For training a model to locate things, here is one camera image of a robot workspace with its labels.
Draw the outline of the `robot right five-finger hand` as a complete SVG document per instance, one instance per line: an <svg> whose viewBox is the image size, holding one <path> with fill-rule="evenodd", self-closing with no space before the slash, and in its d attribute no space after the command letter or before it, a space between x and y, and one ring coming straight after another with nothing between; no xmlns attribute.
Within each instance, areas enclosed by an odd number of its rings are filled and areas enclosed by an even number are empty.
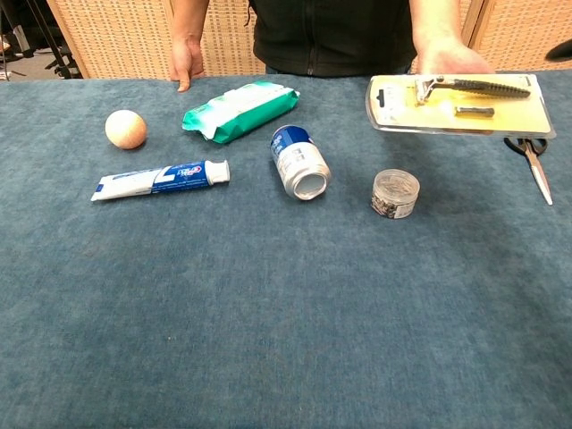
<svg viewBox="0 0 572 429"><path fill-rule="evenodd" d="M572 39L559 43L545 55L545 60L552 63L562 63L571 59Z"/></svg>

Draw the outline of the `person's right hand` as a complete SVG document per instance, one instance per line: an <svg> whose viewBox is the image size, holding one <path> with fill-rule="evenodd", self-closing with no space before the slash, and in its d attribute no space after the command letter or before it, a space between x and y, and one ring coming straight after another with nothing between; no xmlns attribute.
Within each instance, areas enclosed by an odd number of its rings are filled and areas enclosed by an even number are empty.
<svg viewBox="0 0 572 429"><path fill-rule="evenodd" d="M192 38L175 38L172 42L171 80L178 83L178 91L186 92L195 78L204 75L200 43Z"/></svg>

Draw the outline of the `person's left hand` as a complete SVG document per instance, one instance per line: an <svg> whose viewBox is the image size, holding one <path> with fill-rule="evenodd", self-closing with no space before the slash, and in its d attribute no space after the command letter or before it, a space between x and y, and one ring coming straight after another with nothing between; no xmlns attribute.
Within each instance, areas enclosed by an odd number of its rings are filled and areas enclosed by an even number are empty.
<svg viewBox="0 0 572 429"><path fill-rule="evenodd" d="M430 44L419 56L419 74L491 74L495 70L482 56L462 43Z"/></svg>

